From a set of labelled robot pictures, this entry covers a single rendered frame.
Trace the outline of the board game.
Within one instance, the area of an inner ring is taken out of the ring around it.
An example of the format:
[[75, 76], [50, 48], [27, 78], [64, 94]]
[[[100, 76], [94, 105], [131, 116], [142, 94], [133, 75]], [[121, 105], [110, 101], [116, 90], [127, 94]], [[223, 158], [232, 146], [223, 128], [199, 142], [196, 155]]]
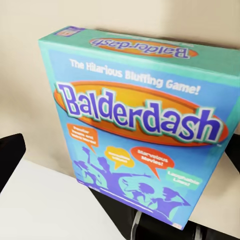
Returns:
[[77, 181], [183, 231], [240, 122], [240, 50], [75, 26], [37, 41]]

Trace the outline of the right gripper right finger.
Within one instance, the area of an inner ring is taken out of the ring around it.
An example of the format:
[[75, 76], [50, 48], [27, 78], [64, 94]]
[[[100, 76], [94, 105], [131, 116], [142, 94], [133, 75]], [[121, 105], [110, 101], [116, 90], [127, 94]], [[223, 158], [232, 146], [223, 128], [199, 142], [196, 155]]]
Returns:
[[226, 149], [226, 154], [240, 172], [240, 134], [234, 133]]

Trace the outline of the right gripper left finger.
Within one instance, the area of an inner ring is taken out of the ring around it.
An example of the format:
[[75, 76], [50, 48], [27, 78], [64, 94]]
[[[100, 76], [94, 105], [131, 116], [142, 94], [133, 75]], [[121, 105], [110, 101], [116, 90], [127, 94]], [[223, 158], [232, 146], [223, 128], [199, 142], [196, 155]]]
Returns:
[[26, 153], [22, 133], [0, 138], [0, 193]]

